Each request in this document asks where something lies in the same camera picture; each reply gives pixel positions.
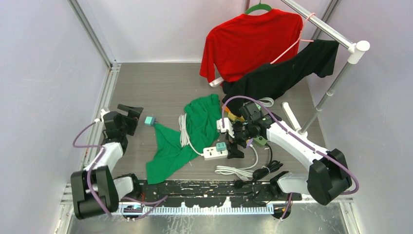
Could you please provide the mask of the teal plug adapter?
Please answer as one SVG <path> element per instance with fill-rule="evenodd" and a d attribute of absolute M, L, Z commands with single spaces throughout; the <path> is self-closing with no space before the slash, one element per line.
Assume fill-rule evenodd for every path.
<path fill-rule="evenodd" d="M 216 144 L 216 150 L 217 150 L 217 152 L 225 151 L 225 150 L 226 150 L 226 143 L 224 143 L 224 142 L 218 142 L 218 143 Z"/>
<path fill-rule="evenodd" d="M 144 120 L 144 124 L 146 126 L 154 127 L 158 123 L 157 119 L 155 117 L 151 116 L 146 116 Z"/>

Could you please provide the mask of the white power strip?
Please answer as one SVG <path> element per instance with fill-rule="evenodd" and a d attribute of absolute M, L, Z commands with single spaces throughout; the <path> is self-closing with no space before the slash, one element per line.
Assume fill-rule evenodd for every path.
<path fill-rule="evenodd" d="M 207 147 L 203 149 L 202 156 L 205 160 L 226 158 L 228 156 L 228 150 L 217 151 L 216 147 Z"/>

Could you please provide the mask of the green power strip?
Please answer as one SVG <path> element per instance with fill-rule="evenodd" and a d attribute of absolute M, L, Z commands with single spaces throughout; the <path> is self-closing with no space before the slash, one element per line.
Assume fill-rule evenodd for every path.
<path fill-rule="evenodd" d="M 267 139 L 262 136 L 257 136 L 253 138 L 253 142 L 259 147 L 265 147 L 267 144 Z"/>

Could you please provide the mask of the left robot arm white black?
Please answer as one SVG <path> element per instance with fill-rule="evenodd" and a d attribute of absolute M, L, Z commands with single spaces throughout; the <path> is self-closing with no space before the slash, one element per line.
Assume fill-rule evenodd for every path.
<path fill-rule="evenodd" d="M 118 105 L 117 111 L 102 109 L 100 117 L 87 127 L 102 122 L 104 138 L 98 155 L 84 169 L 71 174 L 72 201 L 77 219 L 82 220 L 117 211 L 119 201 L 127 198 L 137 201 L 142 195 L 142 186 L 133 173 L 118 177 L 112 171 L 125 154 L 128 136 L 135 134 L 142 107 Z"/>

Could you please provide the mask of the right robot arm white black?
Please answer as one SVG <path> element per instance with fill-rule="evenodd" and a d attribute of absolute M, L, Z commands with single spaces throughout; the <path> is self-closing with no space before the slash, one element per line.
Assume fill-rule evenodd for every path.
<path fill-rule="evenodd" d="M 288 195 L 311 196 L 320 205 L 328 205 L 340 195 L 347 195 L 353 184 L 344 154 L 327 150 L 309 141 L 272 112 L 266 115 L 255 102 L 241 108 L 245 121 L 231 122 L 222 116 L 217 131 L 226 134 L 233 144 L 246 147 L 248 140 L 263 137 L 277 144 L 306 169 L 305 174 L 283 171 L 270 180 L 270 193 L 276 200 Z"/>

